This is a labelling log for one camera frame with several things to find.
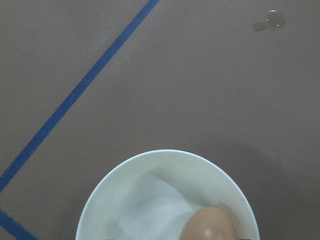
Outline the brown egg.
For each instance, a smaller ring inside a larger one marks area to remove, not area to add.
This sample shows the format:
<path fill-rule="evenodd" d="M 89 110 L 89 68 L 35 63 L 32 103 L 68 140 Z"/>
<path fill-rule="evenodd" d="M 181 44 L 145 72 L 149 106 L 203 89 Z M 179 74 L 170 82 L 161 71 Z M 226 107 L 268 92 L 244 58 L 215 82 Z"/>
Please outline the brown egg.
<path fill-rule="evenodd" d="M 230 217 L 216 207 L 206 207 L 192 215 L 184 225 L 180 240 L 238 240 Z"/>

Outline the white round bowl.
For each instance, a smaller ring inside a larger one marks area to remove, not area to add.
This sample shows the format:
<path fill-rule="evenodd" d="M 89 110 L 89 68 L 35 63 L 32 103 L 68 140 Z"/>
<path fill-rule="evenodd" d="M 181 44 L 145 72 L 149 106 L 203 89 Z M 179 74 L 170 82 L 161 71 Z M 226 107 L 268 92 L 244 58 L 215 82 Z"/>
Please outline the white round bowl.
<path fill-rule="evenodd" d="M 237 184 L 209 160 L 181 150 L 141 153 L 110 171 L 82 211 L 78 240 L 177 240 L 198 210 L 216 207 L 240 240 L 258 240 L 253 210 Z"/>

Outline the blue tape line lengthwise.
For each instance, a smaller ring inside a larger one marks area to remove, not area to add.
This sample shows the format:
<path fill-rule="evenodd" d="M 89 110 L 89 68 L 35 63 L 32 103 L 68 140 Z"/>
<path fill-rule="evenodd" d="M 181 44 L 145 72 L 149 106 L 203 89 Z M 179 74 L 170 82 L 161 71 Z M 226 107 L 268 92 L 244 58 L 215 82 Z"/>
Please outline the blue tape line lengthwise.
<path fill-rule="evenodd" d="M 60 120 L 65 116 L 69 109 L 90 86 L 95 78 L 100 74 L 104 67 L 110 62 L 115 54 L 121 49 L 124 43 L 130 38 L 134 31 L 140 26 L 144 19 L 150 14 L 159 2 L 157 0 L 149 0 L 114 42 L 108 47 L 103 55 L 97 60 L 87 74 L 79 81 L 75 88 L 63 100 L 43 126 L 36 132 L 32 139 L 12 161 L 8 168 L 0 176 L 0 190 L 3 191 L 15 175 L 20 171 L 31 155 L 42 144 L 46 137 L 56 127 Z"/>

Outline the water droplets on table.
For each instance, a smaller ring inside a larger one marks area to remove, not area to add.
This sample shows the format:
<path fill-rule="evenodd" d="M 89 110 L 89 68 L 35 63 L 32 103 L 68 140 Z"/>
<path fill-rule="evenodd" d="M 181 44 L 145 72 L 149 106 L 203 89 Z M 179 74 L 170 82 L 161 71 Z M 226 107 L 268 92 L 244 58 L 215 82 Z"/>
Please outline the water droplets on table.
<path fill-rule="evenodd" d="M 262 33 L 269 28 L 280 28 L 286 23 L 286 18 L 283 13 L 277 10 L 270 10 L 264 21 L 255 22 L 252 24 L 252 30 L 256 33 Z"/>

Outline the blue tape line crosswise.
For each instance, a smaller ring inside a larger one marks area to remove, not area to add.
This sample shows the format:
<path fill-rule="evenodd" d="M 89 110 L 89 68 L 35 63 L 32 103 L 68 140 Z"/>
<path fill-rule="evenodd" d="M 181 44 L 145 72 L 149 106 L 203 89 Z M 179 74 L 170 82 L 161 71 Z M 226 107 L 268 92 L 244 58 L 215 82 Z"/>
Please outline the blue tape line crosswise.
<path fill-rule="evenodd" d="M 37 240 L 37 238 L 18 224 L 4 211 L 0 211 L 0 226 L 17 240 Z"/>

